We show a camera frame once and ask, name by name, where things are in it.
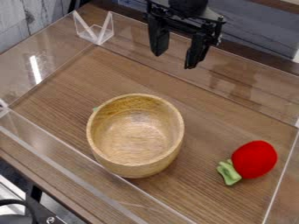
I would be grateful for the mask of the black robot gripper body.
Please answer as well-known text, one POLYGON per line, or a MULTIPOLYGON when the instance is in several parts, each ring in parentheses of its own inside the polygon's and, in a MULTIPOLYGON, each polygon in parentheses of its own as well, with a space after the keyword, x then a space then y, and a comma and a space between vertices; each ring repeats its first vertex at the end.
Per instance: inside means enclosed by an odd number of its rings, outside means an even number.
POLYGON ((225 17, 209 6, 210 0, 146 0, 148 32, 164 34, 171 30, 192 35, 202 33, 209 43, 221 43, 225 17))

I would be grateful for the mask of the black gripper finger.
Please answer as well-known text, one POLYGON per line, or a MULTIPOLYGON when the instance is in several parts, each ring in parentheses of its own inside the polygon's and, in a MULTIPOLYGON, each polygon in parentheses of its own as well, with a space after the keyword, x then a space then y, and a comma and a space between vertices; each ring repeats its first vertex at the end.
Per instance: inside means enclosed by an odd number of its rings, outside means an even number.
POLYGON ((207 35, 196 32, 191 38, 191 47, 187 50, 184 68, 194 69, 198 64, 205 60, 210 44, 207 35))
POLYGON ((156 57, 159 57, 168 49, 170 45, 170 31, 163 19, 150 15, 147 17, 148 22, 148 37, 151 51, 156 57))

